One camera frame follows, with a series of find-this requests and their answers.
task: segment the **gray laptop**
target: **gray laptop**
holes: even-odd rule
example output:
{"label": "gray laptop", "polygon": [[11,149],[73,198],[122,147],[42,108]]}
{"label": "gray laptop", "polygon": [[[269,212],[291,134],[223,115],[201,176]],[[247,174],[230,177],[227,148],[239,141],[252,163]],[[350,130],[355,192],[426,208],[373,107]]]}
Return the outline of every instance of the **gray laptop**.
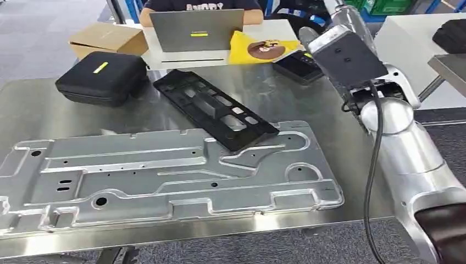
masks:
{"label": "gray laptop", "polygon": [[243,9],[149,14],[164,52],[229,50],[235,30],[243,30]]}

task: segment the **black zippered case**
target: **black zippered case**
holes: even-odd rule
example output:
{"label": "black zippered case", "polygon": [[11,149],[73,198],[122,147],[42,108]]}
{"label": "black zippered case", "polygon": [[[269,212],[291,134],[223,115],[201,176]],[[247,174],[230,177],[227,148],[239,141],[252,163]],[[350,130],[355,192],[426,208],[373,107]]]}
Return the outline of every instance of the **black zippered case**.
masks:
{"label": "black zippered case", "polygon": [[445,22],[432,40],[450,54],[466,53],[466,19]]}
{"label": "black zippered case", "polygon": [[71,101],[117,107],[147,80],[147,64],[139,56],[95,51],[55,82]]}

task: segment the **person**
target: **person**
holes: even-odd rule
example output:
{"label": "person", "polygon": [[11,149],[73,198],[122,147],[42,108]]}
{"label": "person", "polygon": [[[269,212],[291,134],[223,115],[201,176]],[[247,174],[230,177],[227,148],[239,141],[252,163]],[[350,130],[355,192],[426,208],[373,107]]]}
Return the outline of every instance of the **person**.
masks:
{"label": "person", "polygon": [[140,22],[142,26],[152,27],[149,17],[151,12],[191,11],[191,10],[218,10],[218,9],[244,9],[243,24],[260,24],[264,20],[264,13],[257,0],[216,0],[213,3],[207,0],[148,0],[141,11]]}

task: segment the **cardboard box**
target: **cardboard box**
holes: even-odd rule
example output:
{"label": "cardboard box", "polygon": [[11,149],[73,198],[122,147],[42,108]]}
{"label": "cardboard box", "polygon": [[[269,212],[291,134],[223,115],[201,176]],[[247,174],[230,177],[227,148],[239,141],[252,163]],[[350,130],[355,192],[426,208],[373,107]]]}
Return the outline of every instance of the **cardboard box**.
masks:
{"label": "cardboard box", "polygon": [[109,23],[92,24],[72,35],[69,43],[79,59],[93,51],[141,56],[148,50],[142,30]]}

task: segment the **person's arm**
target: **person's arm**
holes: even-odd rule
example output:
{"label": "person's arm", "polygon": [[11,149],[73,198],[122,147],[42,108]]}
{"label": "person's arm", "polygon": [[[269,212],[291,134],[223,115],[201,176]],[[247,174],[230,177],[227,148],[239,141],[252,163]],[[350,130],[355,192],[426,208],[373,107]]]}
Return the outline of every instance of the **person's arm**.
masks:
{"label": "person's arm", "polygon": [[139,22],[142,26],[145,27],[152,27],[152,20],[149,16],[150,13],[158,11],[158,12],[166,12],[172,11],[173,7],[171,6],[170,0],[149,0],[144,4],[144,8],[142,8],[141,14],[139,15]]}
{"label": "person's arm", "polygon": [[245,16],[243,18],[244,25],[262,24],[262,21],[264,21],[264,13],[262,13],[262,10],[245,10]]}
{"label": "person's arm", "polygon": [[256,0],[233,0],[234,7],[245,10],[245,17],[243,24],[253,25],[261,24],[264,20],[264,13],[262,12],[259,3]]}
{"label": "person's arm", "polygon": [[144,7],[142,8],[141,14],[139,15],[139,22],[141,23],[142,26],[145,26],[146,28],[153,27],[152,25],[152,20],[149,17],[149,14],[155,12],[154,10]]}

